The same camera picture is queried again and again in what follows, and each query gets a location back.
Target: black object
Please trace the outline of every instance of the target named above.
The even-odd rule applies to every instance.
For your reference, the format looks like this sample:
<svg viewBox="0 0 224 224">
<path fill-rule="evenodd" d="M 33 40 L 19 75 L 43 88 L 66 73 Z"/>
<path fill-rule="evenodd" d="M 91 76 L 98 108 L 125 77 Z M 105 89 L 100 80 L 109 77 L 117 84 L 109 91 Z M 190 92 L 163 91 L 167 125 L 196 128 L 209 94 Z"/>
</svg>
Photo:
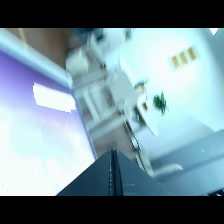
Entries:
<svg viewBox="0 0 224 224">
<path fill-rule="evenodd" d="M 57 196 L 171 196 L 118 150 L 96 160 Z"/>
</svg>

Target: wooden floor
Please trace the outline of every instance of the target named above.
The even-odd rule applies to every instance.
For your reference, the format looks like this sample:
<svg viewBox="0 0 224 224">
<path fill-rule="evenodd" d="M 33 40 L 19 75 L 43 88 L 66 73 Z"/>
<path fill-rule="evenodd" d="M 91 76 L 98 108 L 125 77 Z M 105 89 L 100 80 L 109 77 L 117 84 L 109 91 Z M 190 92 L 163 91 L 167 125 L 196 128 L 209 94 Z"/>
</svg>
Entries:
<svg viewBox="0 0 224 224">
<path fill-rule="evenodd" d="M 25 38 L 31 47 L 51 59 L 56 64 L 65 67 L 65 58 L 68 50 L 68 40 L 71 28 L 7 28 L 20 39 Z"/>
</svg>

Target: potted plant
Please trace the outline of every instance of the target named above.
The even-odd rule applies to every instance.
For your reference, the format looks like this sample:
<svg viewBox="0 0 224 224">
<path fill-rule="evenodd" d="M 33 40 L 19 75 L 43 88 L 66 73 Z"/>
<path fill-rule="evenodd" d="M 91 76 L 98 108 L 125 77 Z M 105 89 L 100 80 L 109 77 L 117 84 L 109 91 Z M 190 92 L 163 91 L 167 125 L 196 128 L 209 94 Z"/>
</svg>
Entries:
<svg viewBox="0 0 224 224">
<path fill-rule="evenodd" d="M 164 115 L 166 110 L 168 109 L 163 92 L 161 93 L 161 95 L 154 96 L 153 104 L 157 110 L 161 111 L 162 115 Z"/>
</svg>

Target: purple surface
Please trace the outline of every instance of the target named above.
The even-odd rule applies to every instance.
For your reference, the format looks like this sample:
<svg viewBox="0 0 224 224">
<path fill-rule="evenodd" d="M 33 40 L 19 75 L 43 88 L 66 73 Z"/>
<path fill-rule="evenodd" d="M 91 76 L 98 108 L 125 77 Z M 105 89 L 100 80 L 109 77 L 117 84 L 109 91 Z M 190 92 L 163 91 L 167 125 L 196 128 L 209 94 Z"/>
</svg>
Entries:
<svg viewBox="0 0 224 224">
<path fill-rule="evenodd" d="M 0 178 L 12 195 L 57 194 L 95 160 L 78 111 L 68 113 L 38 106 L 34 83 L 69 93 L 0 52 L 0 156 L 4 161 L 8 159 L 5 163 L 0 161 L 0 169 L 5 170 L 0 172 Z M 30 170 L 26 163 L 32 164 Z"/>
</svg>

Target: screen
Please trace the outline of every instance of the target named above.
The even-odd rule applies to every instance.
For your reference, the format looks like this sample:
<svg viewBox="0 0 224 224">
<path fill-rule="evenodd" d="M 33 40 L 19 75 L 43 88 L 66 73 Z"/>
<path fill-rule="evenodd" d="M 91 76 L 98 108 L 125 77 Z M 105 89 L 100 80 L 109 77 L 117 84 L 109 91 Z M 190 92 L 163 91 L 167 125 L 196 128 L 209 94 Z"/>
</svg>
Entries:
<svg viewBox="0 0 224 224">
<path fill-rule="evenodd" d="M 0 52 L 0 195 L 56 195 L 94 161 L 70 90 Z"/>
</svg>

